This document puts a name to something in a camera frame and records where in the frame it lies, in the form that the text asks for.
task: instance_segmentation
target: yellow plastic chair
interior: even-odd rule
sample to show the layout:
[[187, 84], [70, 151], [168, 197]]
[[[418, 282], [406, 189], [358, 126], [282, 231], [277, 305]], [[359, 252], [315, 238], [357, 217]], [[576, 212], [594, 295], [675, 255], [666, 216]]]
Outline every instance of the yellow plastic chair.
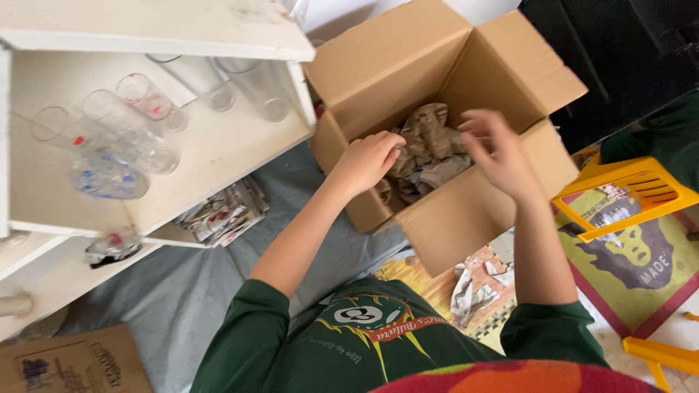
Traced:
[[[699, 322], [699, 317], [685, 313], [684, 317]], [[699, 351], [690, 351], [671, 345], [655, 343], [635, 337], [621, 340], [624, 350], [629, 355], [639, 357], [648, 363], [648, 368], [656, 380], [656, 385], [667, 393], [672, 393], [668, 380], [665, 379], [661, 366], [672, 367], [692, 375], [699, 375]]]
[[[610, 183], [626, 190], [629, 196], [640, 204], [641, 211], [629, 218], [597, 228], [563, 202], [566, 197]], [[600, 236], [613, 234], [632, 225], [699, 203], [699, 194], [679, 184], [653, 157], [602, 165], [598, 152], [580, 171], [578, 178], [556, 195], [551, 202], [585, 230], [577, 237], [589, 243]]]

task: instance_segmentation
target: wrist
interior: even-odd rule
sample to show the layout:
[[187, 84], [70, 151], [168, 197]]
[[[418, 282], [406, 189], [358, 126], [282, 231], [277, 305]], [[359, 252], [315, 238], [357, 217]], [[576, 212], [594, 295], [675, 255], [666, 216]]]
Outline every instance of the wrist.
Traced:
[[513, 195], [512, 198], [518, 208], [536, 208], [547, 206], [549, 203], [543, 190], [526, 190], [521, 194]]
[[327, 194], [333, 200], [341, 203], [344, 207], [356, 195], [351, 191], [351, 187], [342, 179], [336, 178], [331, 173], [318, 189], [319, 193]]

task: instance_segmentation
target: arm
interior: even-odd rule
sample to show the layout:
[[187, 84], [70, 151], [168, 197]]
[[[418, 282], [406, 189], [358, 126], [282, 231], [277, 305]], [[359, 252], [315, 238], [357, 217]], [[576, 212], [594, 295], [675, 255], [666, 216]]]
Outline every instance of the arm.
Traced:
[[[577, 289], [556, 233], [554, 217], [519, 137], [500, 113], [470, 110], [459, 129], [473, 159], [493, 185], [517, 204], [514, 222], [518, 306], [500, 342], [510, 359], [553, 359], [606, 366], [587, 325], [594, 319]], [[487, 146], [494, 154], [489, 155]]]
[[260, 257], [250, 278], [291, 298], [340, 211], [381, 180], [401, 153], [396, 149], [400, 145], [405, 139], [388, 131], [353, 141], [313, 198]]
[[196, 372], [193, 393], [262, 391], [287, 337], [289, 299], [330, 226], [350, 199], [381, 180], [400, 154], [395, 147], [404, 144], [388, 131], [352, 142], [238, 290]]
[[[577, 289], [565, 258], [543, 188], [529, 164], [519, 136], [500, 113], [469, 110], [459, 126], [471, 157], [486, 177], [517, 204], [514, 270], [518, 303], [565, 304]], [[485, 147], [493, 150], [491, 156]]]

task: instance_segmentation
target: gray plastic sheet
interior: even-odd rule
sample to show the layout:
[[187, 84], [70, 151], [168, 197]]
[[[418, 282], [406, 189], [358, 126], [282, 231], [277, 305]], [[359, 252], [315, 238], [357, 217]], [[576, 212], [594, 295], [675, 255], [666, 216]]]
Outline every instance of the gray plastic sheet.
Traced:
[[[253, 173], [270, 210], [226, 248], [163, 247], [71, 305], [61, 335], [126, 323], [158, 393], [188, 392], [233, 296], [324, 180], [306, 143]], [[291, 300], [292, 317], [408, 244], [399, 227], [358, 235], [343, 212]]]

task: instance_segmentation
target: rug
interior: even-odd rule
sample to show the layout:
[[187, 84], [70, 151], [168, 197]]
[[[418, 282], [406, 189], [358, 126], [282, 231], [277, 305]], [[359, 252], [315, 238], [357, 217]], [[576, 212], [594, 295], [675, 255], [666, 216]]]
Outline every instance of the rug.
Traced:
[[[588, 190], [565, 201], [593, 225], [635, 214], [634, 200]], [[583, 243], [582, 228], [553, 207], [577, 286], [621, 337], [647, 338], [699, 288], [697, 231], [682, 211]]]
[[467, 266], [470, 267], [473, 291], [480, 289], [483, 284], [488, 284], [498, 293], [500, 298], [478, 310], [466, 327], [456, 326], [454, 324], [456, 318], [449, 310], [452, 293], [458, 281], [454, 274], [454, 269], [449, 269], [432, 278], [419, 261], [419, 258], [411, 256], [406, 258], [389, 258], [373, 275], [380, 280], [403, 281], [412, 290], [425, 298], [432, 308], [465, 335], [504, 354], [500, 345], [500, 330], [516, 306], [514, 283], [506, 287], [491, 276], [488, 276], [485, 269], [486, 261], [490, 261], [500, 272], [505, 270], [505, 265], [500, 261], [500, 257], [495, 254], [492, 247], [486, 246], [481, 248], [465, 261]]

